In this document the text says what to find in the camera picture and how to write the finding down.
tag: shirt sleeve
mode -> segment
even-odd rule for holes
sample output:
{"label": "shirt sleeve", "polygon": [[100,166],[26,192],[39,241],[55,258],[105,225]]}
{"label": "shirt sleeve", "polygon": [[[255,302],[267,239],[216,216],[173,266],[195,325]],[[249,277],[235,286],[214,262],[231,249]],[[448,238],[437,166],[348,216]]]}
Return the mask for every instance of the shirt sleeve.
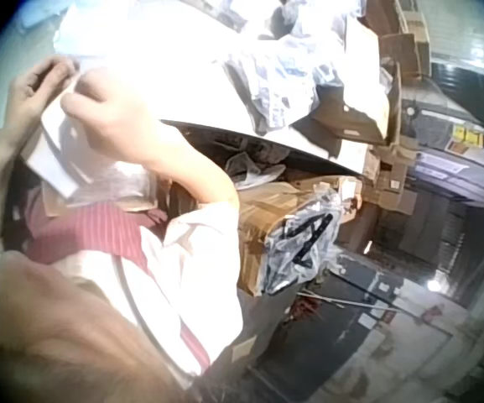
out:
{"label": "shirt sleeve", "polygon": [[227,202],[202,205],[171,221],[155,251],[160,287],[212,362],[242,330],[238,215]]}

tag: hair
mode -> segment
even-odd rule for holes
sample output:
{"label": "hair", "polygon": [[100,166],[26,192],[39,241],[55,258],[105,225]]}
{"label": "hair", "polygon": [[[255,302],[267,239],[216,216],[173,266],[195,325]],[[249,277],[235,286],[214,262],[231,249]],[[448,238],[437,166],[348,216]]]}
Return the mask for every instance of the hair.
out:
{"label": "hair", "polygon": [[28,403],[187,401],[139,328],[38,265],[0,266],[0,393]]}

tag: white shirt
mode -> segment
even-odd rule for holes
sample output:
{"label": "white shirt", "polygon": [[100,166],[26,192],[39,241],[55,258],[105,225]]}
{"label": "white shirt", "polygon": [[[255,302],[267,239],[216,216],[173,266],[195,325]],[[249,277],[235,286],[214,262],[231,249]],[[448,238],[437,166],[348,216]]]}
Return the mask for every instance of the white shirt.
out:
{"label": "white shirt", "polygon": [[[211,363],[242,330],[236,287],[240,270],[237,220],[235,208],[215,203],[172,220],[163,242],[141,227],[143,252],[154,277],[122,259],[141,317],[173,362],[191,376],[204,369],[180,338],[181,320]],[[83,250],[53,266],[68,278],[96,283],[115,309],[138,324],[110,254]]]}

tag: person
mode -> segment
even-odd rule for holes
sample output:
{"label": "person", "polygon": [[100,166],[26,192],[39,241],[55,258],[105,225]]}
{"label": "person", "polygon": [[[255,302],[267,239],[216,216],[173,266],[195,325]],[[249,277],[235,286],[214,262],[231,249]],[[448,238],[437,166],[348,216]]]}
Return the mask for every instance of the person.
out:
{"label": "person", "polygon": [[31,231],[4,251],[13,162],[78,73],[53,56],[10,86],[0,130],[0,390],[12,401],[181,401],[242,329],[239,202],[230,178],[108,70],[60,101],[89,144],[184,187],[198,202],[163,239],[109,202]]}

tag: hand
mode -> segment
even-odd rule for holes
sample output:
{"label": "hand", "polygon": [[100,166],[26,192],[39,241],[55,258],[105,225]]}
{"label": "hand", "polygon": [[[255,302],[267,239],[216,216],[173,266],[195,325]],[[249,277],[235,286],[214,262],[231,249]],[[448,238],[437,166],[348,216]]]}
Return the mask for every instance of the hand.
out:
{"label": "hand", "polygon": [[46,106],[70,84],[77,70],[76,62],[56,55],[16,77],[8,91],[0,143],[3,142],[14,153],[19,152],[39,125],[40,115]]}
{"label": "hand", "polygon": [[175,128],[155,119],[141,97],[106,69],[84,74],[61,106],[83,125],[89,145],[115,160],[172,176],[194,149]]}

